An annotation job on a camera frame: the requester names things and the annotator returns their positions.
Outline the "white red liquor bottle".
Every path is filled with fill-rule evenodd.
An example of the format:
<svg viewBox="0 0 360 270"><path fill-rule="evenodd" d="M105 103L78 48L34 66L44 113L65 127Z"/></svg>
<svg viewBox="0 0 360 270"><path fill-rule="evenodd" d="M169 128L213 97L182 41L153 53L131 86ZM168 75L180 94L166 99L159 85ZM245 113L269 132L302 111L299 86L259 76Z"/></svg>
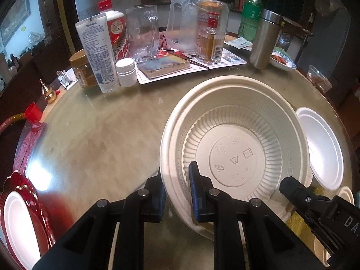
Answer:
<svg viewBox="0 0 360 270"><path fill-rule="evenodd" d="M98 8L101 13L106 14L107 27L115 61L117 62L129 57L129 40L126 32L124 13L113 10L111 0L100 1Z"/></svg>

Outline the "small white pill bottle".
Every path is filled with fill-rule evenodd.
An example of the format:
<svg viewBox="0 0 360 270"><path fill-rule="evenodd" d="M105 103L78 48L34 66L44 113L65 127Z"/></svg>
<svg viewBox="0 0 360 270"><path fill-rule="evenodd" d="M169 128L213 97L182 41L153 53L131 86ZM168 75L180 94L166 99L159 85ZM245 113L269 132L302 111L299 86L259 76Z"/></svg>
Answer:
<svg viewBox="0 0 360 270"><path fill-rule="evenodd" d="M121 87L127 88L136 84L137 72L132 58L123 58L117 61L115 69Z"/></svg>

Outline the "brown lid jar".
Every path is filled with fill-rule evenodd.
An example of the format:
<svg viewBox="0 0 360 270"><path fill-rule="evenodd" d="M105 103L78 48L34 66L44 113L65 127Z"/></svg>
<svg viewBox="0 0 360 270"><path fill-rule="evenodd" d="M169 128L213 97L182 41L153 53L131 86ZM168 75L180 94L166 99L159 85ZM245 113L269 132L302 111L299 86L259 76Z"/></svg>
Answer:
<svg viewBox="0 0 360 270"><path fill-rule="evenodd" d="M73 54L69 61L82 88L92 88L98 85L84 49Z"/></svg>

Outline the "red plastic bag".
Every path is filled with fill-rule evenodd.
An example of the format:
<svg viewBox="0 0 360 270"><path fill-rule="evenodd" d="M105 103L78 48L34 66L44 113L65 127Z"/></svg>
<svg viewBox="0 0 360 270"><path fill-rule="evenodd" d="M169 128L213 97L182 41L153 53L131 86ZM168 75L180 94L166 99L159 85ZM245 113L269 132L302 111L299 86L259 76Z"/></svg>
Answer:
<svg viewBox="0 0 360 270"><path fill-rule="evenodd" d="M25 174L29 156L45 127L46 123L40 122L32 125L18 149L18 154L15 156L13 171L16 171L19 174Z"/></svg>

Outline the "white lotion tube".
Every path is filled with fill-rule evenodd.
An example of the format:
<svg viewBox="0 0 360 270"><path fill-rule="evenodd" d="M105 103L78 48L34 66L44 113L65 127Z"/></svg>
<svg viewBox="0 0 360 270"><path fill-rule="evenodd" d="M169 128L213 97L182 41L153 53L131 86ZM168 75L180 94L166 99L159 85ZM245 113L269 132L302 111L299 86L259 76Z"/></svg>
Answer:
<svg viewBox="0 0 360 270"><path fill-rule="evenodd" d="M115 56L105 13L97 14L75 24L95 79L102 93L119 87Z"/></svg>

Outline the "red plastic cup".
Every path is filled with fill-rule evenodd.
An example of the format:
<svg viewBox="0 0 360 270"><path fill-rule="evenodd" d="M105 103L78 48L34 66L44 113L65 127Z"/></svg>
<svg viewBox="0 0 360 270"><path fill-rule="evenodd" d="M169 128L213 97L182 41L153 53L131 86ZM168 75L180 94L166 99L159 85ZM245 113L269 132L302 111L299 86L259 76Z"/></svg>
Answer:
<svg viewBox="0 0 360 270"><path fill-rule="evenodd" d="M37 104L33 102L26 108L24 116L28 121L34 124L41 120L42 111L38 108Z"/></svg>

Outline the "printed paper sheet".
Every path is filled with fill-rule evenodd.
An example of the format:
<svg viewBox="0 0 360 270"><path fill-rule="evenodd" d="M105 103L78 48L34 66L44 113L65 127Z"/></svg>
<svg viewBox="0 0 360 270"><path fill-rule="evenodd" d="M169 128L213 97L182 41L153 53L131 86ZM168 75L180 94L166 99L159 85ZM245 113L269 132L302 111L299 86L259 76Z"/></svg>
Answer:
<svg viewBox="0 0 360 270"><path fill-rule="evenodd" d="M185 74L190 74L190 73L193 73L193 72L208 71L208 70L214 70L214 69L218 69L218 68L231 67L231 66L237 66L237 65L244 65L244 64L247 64L247 63L248 62L246 62L244 59L240 58L239 56L235 55L231 51L223 49L220 63L214 63L214 64L210 64L210 65L209 64L204 64L205 66L208 67L208 69L206 69L206 68L204 68L202 66L194 65L194 64L191 63L190 68L188 68L186 70L177 71L177 72L167 74L167 75L163 75L163 76L160 76L160 77L157 77L157 78L149 79L141 70L136 68L137 80L138 80L140 85L144 85L144 84L148 84L150 82L160 81L160 80L163 80L163 79L168 79L168 78L177 77L177 76L181 76L181 75L185 75Z"/></svg>

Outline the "clear glass mug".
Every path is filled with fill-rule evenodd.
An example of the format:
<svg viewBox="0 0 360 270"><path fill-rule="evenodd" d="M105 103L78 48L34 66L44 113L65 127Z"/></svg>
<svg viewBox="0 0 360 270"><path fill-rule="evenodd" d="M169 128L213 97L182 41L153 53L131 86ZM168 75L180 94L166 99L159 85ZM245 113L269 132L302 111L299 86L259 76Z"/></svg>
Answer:
<svg viewBox="0 0 360 270"><path fill-rule="evenodd" d="M159 21L155 5L126 9L126 31L129 39L129 56L136 62L158 56Z"/></svg>

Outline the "large beige ribbed bowl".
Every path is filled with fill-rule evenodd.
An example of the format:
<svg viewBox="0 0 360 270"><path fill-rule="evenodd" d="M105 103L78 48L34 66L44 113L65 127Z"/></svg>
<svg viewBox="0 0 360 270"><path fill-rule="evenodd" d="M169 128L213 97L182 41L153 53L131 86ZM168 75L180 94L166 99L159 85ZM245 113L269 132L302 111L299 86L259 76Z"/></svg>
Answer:
<svg viewBox="0 0 360 270"><path fill-rule="evenodd" d="M213 225L192 210L189 165L232 198L258 198L287 221L293 205L280 193L289 176L312 181L309 149L290 104L273 88L244 76L220 76L193 87L177 103L162 135L160 173L181 220L212 240Z"/></svg>

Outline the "white foam bowl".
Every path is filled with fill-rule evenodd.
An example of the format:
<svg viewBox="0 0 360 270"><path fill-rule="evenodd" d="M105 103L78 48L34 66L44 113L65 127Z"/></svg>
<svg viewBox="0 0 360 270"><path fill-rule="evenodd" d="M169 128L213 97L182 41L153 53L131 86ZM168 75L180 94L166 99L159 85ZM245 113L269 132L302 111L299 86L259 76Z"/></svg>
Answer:
<svg viewBox="0 0 360 270"><path fill-rule="evenodd" d="M330 191L337 190L344 177L344 157L329 124L314 110L296 110L309 148L310 168L316 181Z"/></svg>

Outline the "stainless steel thermos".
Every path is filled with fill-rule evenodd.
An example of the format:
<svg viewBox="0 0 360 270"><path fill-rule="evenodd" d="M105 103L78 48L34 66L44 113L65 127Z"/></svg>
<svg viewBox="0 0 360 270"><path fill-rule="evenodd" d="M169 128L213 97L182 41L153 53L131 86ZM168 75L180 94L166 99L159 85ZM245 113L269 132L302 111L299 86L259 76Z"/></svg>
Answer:
<svg viewBox="0 0 360 270"><path fill-rule="evenodd" d="M267 67L282 22L283 17L279 14L267 9L262 10L250 55L250 63L256 69L263 70Z"/></svg>

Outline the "gold glitter placemat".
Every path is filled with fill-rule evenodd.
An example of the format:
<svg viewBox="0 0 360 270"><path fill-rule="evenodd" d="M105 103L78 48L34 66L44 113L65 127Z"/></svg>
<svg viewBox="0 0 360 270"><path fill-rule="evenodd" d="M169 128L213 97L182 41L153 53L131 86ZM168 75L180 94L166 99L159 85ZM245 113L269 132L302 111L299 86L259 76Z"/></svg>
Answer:
<svg viewBox="0 0 360 270"><path fill-rule="evenodd" d="M335 191L324 189L323 187L310 187L311 191L316 195L326 196L328 198L332 198L335 195ZM314 241L315 236L311 232L309 226L305 223L303 218L294 211L291 217L287 220L286 225L296 234L297 237L306 244L306 246L312 251L314 254Z"/></svg>

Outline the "green plastic soda bottle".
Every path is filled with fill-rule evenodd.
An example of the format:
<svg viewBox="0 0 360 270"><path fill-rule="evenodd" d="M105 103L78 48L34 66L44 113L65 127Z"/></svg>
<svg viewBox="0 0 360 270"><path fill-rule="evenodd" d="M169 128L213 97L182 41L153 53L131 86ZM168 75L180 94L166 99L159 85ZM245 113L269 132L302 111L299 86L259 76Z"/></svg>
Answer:
<svg viewBox="0 0 360 270"><path fill-rule="evenodd" d="M263 3L261 0L244 0L238 30L239 37L243 37L247 41L254 41L262 9Z"/></svg>

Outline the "clear bag with liquor bottle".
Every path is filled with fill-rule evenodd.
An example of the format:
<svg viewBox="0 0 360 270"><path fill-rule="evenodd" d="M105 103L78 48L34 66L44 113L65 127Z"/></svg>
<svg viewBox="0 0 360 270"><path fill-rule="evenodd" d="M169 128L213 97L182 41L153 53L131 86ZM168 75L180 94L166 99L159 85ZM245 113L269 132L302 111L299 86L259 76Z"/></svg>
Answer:
<svg viewBox="0 0 360 270"><path fill-rule="evenodd" d="M223 1L171 0L167 45L203 63L220 63L228 15L228 4Z"/></svg>

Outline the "small book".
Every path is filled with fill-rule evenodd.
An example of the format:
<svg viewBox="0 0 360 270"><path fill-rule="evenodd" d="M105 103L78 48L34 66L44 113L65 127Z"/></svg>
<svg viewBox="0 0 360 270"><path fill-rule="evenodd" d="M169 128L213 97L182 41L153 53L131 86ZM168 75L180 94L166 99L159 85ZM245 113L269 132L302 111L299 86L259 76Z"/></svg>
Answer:
<svg viewBox="0 0 360 270"><path fill-rule="evenodd" d="M137 64L137 68L148 79L154 79L191 68L190 62L174 55L168 55Z"/></svg>

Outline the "blue white plate with food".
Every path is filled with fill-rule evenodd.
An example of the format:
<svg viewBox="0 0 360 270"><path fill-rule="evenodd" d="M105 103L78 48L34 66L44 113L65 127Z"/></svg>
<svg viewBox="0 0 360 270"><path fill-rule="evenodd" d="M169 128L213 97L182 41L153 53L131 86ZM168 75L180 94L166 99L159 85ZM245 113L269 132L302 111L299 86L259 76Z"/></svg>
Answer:
<svg viewBox="0 0 360 270"><path fill-rule="evenodd" d="M291 71L297 68L296 64L290 57L277 50L273 50L269 63L272 66L284 71Z"/></svg>

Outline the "golden pagoda ornament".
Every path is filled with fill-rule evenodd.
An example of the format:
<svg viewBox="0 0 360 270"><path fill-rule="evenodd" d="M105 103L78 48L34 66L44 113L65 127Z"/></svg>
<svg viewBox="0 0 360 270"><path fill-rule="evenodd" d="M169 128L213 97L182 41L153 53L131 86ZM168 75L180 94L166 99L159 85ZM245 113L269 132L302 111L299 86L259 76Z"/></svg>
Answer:
<svg viewBox="0 0 360 270"><path fill-rule="evenodd" d="M50 85L46 85L41 79L39 80L41 85L41 92L48 104L52 104L57 97L56 92Z"/></svg>

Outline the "clear plastic food container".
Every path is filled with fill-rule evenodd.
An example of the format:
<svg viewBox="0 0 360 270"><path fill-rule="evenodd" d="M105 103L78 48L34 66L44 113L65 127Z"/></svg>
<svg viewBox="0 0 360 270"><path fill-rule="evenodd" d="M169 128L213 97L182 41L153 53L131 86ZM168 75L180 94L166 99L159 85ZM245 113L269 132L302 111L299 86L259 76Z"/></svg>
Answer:
<svg viewBox="0 0 360 270"><path fill-rule="evenodd" d="M333 87L331 82L313 65L309 66L306 78L322 94L326 94Z"/></svg>

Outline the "white plate on red tray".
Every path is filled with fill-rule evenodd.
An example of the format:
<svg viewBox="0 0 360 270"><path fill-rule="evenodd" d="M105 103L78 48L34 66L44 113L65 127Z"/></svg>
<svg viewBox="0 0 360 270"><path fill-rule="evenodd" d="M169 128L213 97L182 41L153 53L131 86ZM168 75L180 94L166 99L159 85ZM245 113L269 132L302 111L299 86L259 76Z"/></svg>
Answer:
<svg viewBox="0 0 360 270"><path fill-rule="evenodd" d="M34 225L20 193L11 192L4 204L5 233L16 258L25 269L32 269L40 259Z"/></svg>

